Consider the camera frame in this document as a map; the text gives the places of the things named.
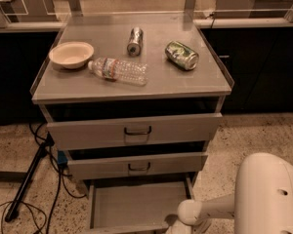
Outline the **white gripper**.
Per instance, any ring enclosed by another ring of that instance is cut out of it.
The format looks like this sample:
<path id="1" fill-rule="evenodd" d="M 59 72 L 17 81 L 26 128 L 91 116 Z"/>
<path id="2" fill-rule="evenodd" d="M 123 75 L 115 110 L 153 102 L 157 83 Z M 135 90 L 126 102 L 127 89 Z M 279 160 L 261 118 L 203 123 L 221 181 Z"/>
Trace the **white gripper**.
<path id="1" fill-rule="evenodd" d="M 179 220 L 176 220 L 170 226 L 165 234 L 205 234 L 211 225 L 211 220 L 202 220 L 196 225 L 185 225 Z"/>

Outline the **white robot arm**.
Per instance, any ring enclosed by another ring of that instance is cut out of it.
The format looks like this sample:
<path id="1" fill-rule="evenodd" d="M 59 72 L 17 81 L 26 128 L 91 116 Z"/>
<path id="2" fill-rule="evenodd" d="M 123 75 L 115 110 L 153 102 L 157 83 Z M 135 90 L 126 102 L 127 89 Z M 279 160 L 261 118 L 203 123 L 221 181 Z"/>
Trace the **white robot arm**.
<path id="1" fill-rule="evenodd" d="M 181 202 L 167 234 L 204 234 L 215 218 L 232 218 L 234 234 L 293 234 L 293 166 L 269 153 L 246 157 L 233 194 Z"/>

